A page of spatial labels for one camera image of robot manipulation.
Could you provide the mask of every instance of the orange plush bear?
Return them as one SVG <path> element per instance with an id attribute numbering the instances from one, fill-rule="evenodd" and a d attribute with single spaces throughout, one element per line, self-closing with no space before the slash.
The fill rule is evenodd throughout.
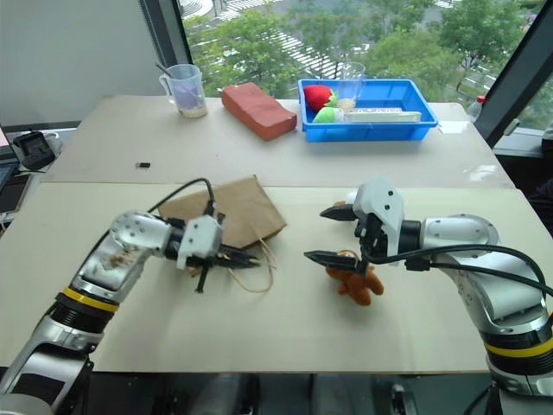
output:
<path id="1" fill-rule="evenodd" d="M 352 251 L 340 251 L 339 255 L 349 255 L 355 256 L 357 254 Z M 363 278 L 358 273 L 353 271 L 342 271 L 335 268 L 327 268 L 327 274 L 332 277 L 339 279 L 341 281 L 340 286 L 338 287 L 338 292 L 340 294 L 349 294 L 349 297 L 359 305 L 370 305 L 371 304 L 371 295 L 369 289 L 374 292 L 377 296 L 380 296 L 384 293 L 384 286 L 376 276 L 374 272 L 374 266 L 370 266 L 366 270 L 366 276 Z"/>

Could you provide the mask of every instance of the yellow ring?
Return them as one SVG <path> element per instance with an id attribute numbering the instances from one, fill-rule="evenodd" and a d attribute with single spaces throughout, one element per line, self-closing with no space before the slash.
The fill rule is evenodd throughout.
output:
<path id="1" fill-rule="evenodd" d="M 80 294 L 79 292 L 77 292 L 75 290 L 72 290 L 69 287 L 64 289 L 63 293 L 66 296 L 68 296 L 69 298 L 71 298 L 72 300 L 78 301 L 79 303 L 83 303 L 85 305 L 90 305 L 91 307 L 94 307 L 95 309 L 110 311 L 111 313 L 114 313 L 119 308 L 118 305 L 104 303 L 102 301 L 95 300 L 94 298 L 84 296 L 84 295 Z"/>
<path id="2" fill-rule="evenodd" d="M 495 346 L 491 346 L 487 343 L 484 343 L 484 347 L 489 352 L 492 352 L 494 354 L 498 354 L 504 357 L 516 357 L 516 358 L 534 357 L 534 356 L 539 356 L 540 354 L 547 353 L 551 349 L 553 349 L 553 337 L 550 338 L 545 343 L 538 344 L 537 346 L 533 346 L 531 348 L 496 348 Z"/>

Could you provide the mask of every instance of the brown paper bag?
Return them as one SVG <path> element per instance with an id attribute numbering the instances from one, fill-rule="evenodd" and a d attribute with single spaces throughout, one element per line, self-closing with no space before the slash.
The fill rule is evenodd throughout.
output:
<path id="1" fill-rule="evenodd" d="M 286 226 L 255 176 L 220 185 L 214 189 L 217 212 L 226 215 L 223 243 L 243 248 L 280 232 Z M 164 217 L 192 219 L 207 202 L 207 191 L 167 201 L 159 207 Z"/>

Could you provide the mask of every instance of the green toy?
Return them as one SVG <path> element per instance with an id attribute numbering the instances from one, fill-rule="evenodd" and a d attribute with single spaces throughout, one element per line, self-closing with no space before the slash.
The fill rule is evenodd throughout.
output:
<path id="1" fill-rule="evenodd" d="M 340 123 L 344 121 L 344 111 L 340 108 L 322 107 L 315 118 L 314 123 Z"/>

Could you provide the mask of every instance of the clear plastic cup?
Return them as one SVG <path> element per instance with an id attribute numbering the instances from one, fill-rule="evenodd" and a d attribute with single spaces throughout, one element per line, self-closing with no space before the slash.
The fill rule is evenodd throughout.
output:
<path id="1" fill-rule="evenodd" d="M 342 64 L 338 85 L 338 108 L 346 112 L 355 108 L 365 77 L 365 65 L 352 61 Z"/>
<path id="2" fill-rule="evenodd" d="M 203 117 L 207 114 L 206 95 L 201 86 L 201 71 L 195 65 L 174 65 L 167 68 L 173 76 L 165 73 L 159 77 L 159 82 L 165 89 L 169 102 L 187 118 Z"/>

